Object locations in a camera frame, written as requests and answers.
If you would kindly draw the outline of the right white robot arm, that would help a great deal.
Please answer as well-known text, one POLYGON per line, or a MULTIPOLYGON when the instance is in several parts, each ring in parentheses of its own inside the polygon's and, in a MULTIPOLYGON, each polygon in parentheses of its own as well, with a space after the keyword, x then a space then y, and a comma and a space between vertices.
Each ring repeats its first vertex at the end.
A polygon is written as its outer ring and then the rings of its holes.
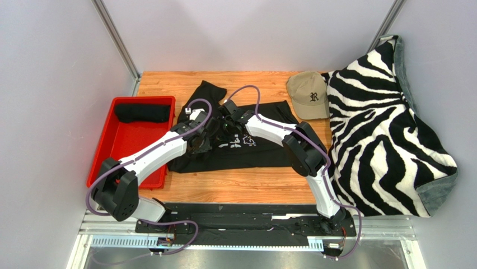
POLYGON ((305 177, 310 186, 317 213, 322 216, 319 227, 325 234, 341 229, 347 213, 329 184, 330 160, 326 148, 308 123, 282 123, 261 115, 256 109, 240 109, 231 100, 222 104, 219 112, 226 121, 226 131, 245 132, 282 146, 293 170, 305 177))

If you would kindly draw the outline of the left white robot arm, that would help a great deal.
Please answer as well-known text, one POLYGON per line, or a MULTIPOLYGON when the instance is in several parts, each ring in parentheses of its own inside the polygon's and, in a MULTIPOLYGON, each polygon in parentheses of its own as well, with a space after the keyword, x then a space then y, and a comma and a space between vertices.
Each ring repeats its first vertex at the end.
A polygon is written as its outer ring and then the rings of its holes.
POLYGON ((95 201, 116 221, 130 217, 138 220, 158 222, 166 208, 157 200, 141 197, 138 187, 167 162, 186 153, 190 142, 205 131, 211 112, 194 109, 187 122, 173 126, 156 142, 128 157, 115 160, 105 159, 100 166, 98 178, 87 192, 86 205, 95 201))

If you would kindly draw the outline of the black printed t-shirt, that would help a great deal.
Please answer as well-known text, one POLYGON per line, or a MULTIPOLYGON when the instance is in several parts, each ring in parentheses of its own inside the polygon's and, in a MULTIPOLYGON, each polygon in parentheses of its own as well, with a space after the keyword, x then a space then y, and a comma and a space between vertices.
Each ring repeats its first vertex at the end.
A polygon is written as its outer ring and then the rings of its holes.
MULTIPOLYGON (((185 108, 195 99, 205 99, 213 108, 211 118, 220 118, 218 111, 219 102, 225 98, 227 90, 202 81, 195 89, 190 99, 182 107, 177 123, 186 122, 188 116, 185 108)), ((261 103, 259 113, 264 117, 277 120, 282 123, 298 124, 298 120, 292 114, 287 101, 261 103)), ((267 141, 260 137, 252 137, 244 134, 223 134, 221 128, 210 138, 212 150, 202 153, 186 153, 167 163, 169 171, 177 173, 196 173, 205 171, 244 169, 244 168, 268 168, 290 167, 287 154, 282 146, 267 141)))

